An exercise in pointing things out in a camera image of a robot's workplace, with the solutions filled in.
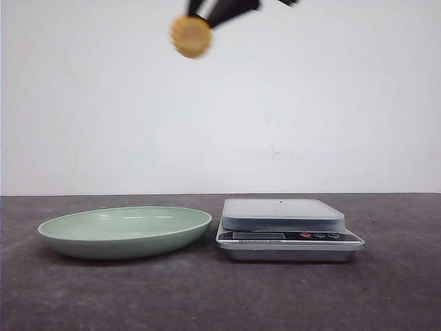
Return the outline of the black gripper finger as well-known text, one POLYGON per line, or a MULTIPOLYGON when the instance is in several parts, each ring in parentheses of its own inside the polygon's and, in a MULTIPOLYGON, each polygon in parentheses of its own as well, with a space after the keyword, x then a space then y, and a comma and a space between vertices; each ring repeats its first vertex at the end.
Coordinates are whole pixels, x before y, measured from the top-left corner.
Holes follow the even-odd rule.
POLYGON ((290 7, 298 5, 301 2, 301 0, 278 0, 278 1, 290 7))
POLYGON ((259 0, 218 0, 211 9, 208 18, 204 18, 209 27, 216 27, 230 19, 260 7, 259 0))
POLYGON ((200 0, 188 0, 187 1, 187 16, 196 16, 200 7, 200 0))

